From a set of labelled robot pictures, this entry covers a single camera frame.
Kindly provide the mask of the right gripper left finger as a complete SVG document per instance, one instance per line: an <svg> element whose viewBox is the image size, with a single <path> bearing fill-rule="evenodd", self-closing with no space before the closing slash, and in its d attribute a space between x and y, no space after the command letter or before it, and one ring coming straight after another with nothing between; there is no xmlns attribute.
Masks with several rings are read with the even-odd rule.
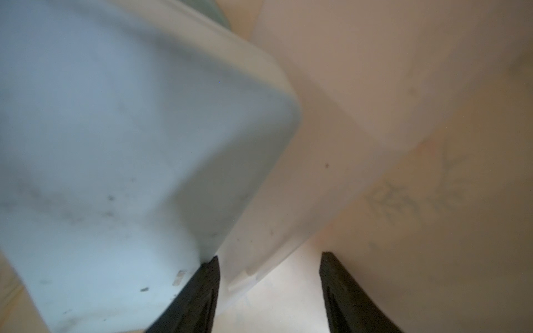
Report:
<svg viewBox="0 0 533 333"><path fill-rule="evenodd" d="M219 295L218 257L202 264L145 333L211 333Z"/></svg>

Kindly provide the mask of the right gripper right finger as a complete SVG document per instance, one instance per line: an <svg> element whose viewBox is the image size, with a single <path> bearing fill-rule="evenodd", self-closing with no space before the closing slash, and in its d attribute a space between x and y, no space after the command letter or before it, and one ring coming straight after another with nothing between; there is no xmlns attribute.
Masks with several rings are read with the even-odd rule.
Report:
<svg viewBox="0 0 533 333"><path fill-rule="evenodd" d="M319 276L331 332L402 332L376 306L332 252L321 254Z"/></svg>

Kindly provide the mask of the mint green pencil case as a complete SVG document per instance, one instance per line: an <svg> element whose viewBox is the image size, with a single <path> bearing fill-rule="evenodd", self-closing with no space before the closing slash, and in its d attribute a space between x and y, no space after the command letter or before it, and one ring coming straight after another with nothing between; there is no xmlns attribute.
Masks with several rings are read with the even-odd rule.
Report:
<svg viewBox="0 0 533 333"><path fill-rule="evenodd" d="M300 118L269 54L180 1L3 1L1 251L48 329L153 323Z"/></svg>

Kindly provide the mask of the cream floral canvas bag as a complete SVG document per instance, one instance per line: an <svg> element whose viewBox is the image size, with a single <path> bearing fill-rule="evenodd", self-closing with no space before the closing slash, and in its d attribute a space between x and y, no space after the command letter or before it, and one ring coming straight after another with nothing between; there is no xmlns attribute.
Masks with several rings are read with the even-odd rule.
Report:
<svg viewBox="0 0 533 333"><path fill-rule="evenodd" d="M531 332L531 1L218 6L301 118L214 255L213 330L327 332L332 252L405 332ZM2 251L1 331L51 332Z"/></svg>

